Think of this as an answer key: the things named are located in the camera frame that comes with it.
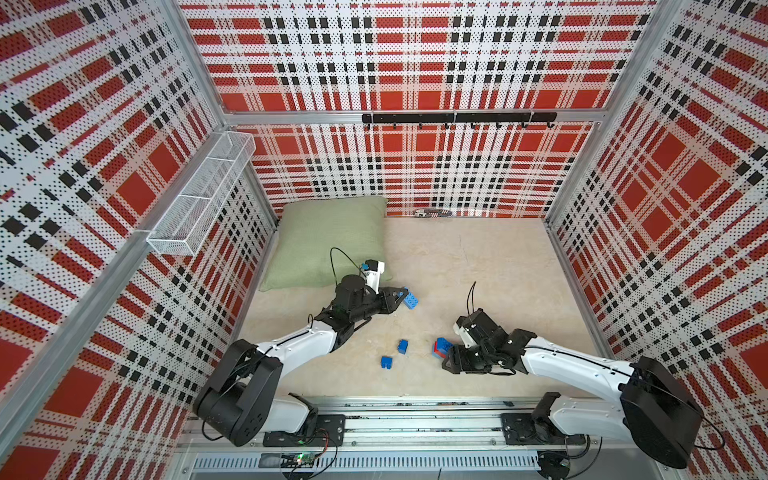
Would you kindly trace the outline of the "light blue lego brick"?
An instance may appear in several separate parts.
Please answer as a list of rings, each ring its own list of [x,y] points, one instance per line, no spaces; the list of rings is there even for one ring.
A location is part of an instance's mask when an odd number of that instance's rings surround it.
[[[419,300],[411,293],[409,292],[403,299],[403,304],[410,310],[414,310],[418,304]]]

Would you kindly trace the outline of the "blue long lego brick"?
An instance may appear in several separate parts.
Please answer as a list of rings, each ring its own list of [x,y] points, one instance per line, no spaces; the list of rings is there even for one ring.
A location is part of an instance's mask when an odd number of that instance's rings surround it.
[[[439,337],[435,342],[438,343],[439,347],[442,349],[442,351],[445,353],[447,357],[453,347],[453,344],[443,337]]]

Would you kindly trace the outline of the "red lego brick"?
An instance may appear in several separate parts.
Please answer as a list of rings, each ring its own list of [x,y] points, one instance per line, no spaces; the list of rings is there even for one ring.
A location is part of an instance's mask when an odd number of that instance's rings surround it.
[[[435,342],[435,343],[433,344],[433,350],[432,350],[432,354],[433,354],[435,357],[437,357],[437,358],[440,358],[440,359],[445,359],[445,358],[446,358],[446,355],[445,355],[445,353],[444,353],[444,352],[442,351],[442,349],[439,347],[439,345],[438,345],[438,343],[437,343],[437,342]]]

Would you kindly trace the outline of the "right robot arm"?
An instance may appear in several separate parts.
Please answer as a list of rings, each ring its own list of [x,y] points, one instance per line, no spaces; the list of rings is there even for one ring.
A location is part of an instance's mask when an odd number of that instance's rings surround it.
[[[459,317],[443,369],[458,374],[550,378],[589,393],[579,400],[546,393],[532,421],[543,436],[589,435],[633,442],[654,461],[688,466],[704,414],[688,390],[655,359],[600,358],[534,332],[506,332],[483,310]]]

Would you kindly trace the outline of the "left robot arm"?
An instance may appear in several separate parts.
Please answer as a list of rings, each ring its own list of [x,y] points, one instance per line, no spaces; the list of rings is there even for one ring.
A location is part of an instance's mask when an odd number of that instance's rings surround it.
[[[402,305],[418,305],[409,289],[375,288],[359,275],[345,276],[335,298],[304,328],[271,342],[239,339],[230,345],[194,400],[193,413],[237,447],[261,432],[312,440],[319,430],[317,408],[299,395],[278,397],[281,380],[340,349],[374,316]]]

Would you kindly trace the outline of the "flag print rolled pouch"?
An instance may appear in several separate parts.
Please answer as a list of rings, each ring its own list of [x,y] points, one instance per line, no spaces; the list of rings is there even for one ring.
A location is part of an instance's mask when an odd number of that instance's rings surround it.
[[[414,211],[417,218],[449,218],[453,216],[450,210],[442,208],[419,208]]]

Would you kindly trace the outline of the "green cushion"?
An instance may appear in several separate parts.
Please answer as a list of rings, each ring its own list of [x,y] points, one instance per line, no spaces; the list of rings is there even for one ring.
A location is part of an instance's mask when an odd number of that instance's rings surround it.
[[[286,205],[259,290],[325,287],[367,260],[385,261],[386,211],[381,196]]]

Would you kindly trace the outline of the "green circuit board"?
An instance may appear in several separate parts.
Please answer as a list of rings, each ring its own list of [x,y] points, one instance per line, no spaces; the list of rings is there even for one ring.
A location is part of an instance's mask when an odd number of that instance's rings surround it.
[[[315,464],[316,455],[314,453],[289,453],[280,456],[279,468],[294,470],[309,468],[312,469]]]

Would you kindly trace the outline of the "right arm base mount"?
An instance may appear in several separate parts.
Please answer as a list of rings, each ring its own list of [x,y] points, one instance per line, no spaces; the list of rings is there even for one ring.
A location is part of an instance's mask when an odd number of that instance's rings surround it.
[[[532,412],[501,415],[502,433],[507,445],[584,445],[584,435],[566,435],[549,418],[560,393],[547,392]]]

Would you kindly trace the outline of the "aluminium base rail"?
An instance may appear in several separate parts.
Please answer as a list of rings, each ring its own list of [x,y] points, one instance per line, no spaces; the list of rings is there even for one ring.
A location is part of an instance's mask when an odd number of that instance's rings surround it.
[[[526,400],[325,400],[321,414],[346,416],[341,446],[268,448],[263,434],[242,447],[182,431],[170,479],[674,479],[671,468],[622,441],[507,445],[501,415],[528,413]],[[280,469],[280,456],[314,453],[312,469]]]

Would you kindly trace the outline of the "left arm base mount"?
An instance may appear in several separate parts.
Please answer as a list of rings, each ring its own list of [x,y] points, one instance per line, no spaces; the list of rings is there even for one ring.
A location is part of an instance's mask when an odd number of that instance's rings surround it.
[[[268,448],[324,447],[341,446],[345,427],[345,415],[321,414],[315,404],[290,393],[273,402],[260,432]]]

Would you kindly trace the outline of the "black hook rail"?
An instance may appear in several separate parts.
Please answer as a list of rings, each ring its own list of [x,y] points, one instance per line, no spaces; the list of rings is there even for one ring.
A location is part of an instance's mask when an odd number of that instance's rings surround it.
[[[481,113],[372,113],[362,114],[362,123],[366,125],[405,125],[405,124],[521,124],[543,123],[551,126],[558,117],[557,112],[481,112]]]

